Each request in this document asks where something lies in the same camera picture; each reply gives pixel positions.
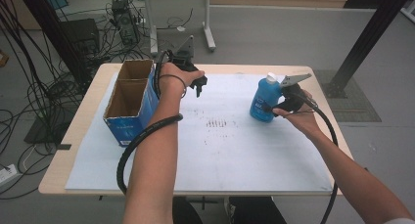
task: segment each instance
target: dark pants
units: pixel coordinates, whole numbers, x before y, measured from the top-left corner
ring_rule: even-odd
[[[235,224],[286,224],[284,217],[270,197],[231,197],[229,202],[236,206]],[[174,224],[202,224],[192,205],[184,197],[173,199]]]

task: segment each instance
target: table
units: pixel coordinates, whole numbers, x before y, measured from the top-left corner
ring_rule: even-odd
[[[58,150],[39,186],[39,191],[43,194],[85,194],[85,195],[121,195],[120,191],[94,191],[94,190],[67,190],[66,183],[69,179],[71,170],[73,168],[76,155],[81,145],[82,139],[85,137],[94,117],[94,113],[100,105],[106,89],[109,86],[115,73],[119,71],[121,64],[104,64],[102,65],[91,86],[82,101],[68,131],[65,135],[62,144],[71,145],[69,150]],[[264,75],[270,71],[279,75],[297,75],[312,73],[310,67],[287,67],[287,66],[235,66],[235,65],[196,65],[199,69],[203,69],[207,76],[210,74],[261,74]],[[324,94],[318,85],[314,75],[305,81],[301,82],[301,87],[307,89],[313,94],[313,98],[318,103],[320,109],[327,114],[332,122],[334,129],[337,132],[340,148],[351,157],[350,151],[347,147],[345,138],[339,129],[339,125],[328,106]],[[194,94],[194,91],[189,90],[188,94]],[[321,126],[323,132],[330,136],[330,133],[322,119],[317,117],[318,124]],[[278,191],[262,193],[263,195],[279,195]]]
[[[147,20],[149,21],[150,27],[150,52],[152,56],[156,56],[159,52],[158,40],[157,40],[157,29],[153,23],[152,19],[152,7],[150,0],[144,0],[146,11],[147,11]],[[207,38],[207,45],[213,51],[216,48],[214,44],[213,36],[211,35],[210,25],[209,25],[209,4],[210,0],[206,0],[206,9],[205,9],[205,21],[203,22],[205,37]]]

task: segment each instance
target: electronic device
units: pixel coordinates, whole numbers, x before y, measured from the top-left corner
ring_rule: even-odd
[[[93,19],[61,22],[61,28],[82,55],[99,52],[100,33]]]
[[[113,0],[111,9],[122,44],[126,46],[137,44],[138,28],[129,10],[128,0]]]

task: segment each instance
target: black pole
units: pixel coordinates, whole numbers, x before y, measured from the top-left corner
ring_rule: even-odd
[[[55,10],[47,0],[23,0],[42,30],[48,36],[63,62],[77,82],[80,91],[86,93],[92,82],[92,76],[88,73],[81,55],[74,49],[69,39],[61,28],[60,20]]]
[[[384,0],[376,10],[369,23],[363,29],[356,43],[354,43],[338,72],[330,83],[323,84],[328,98],[345,98],[344,92],[347,83],[353,77],[359,66],[370,53],[372,48],[384,34],[393,19],[407,0]]]

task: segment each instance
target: person's right hand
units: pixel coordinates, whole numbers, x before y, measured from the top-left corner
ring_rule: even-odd
[[[302,91],[308,98],[311,98],[311,95],[307,91]],[[274,109],[273,112],[288,119],[295,128],[307,137],[314,132],[321,131],[318,127],[317,121],[315,120],[314,111],[307,104],[303,104],[297,112],[286,112],[282,109]]]

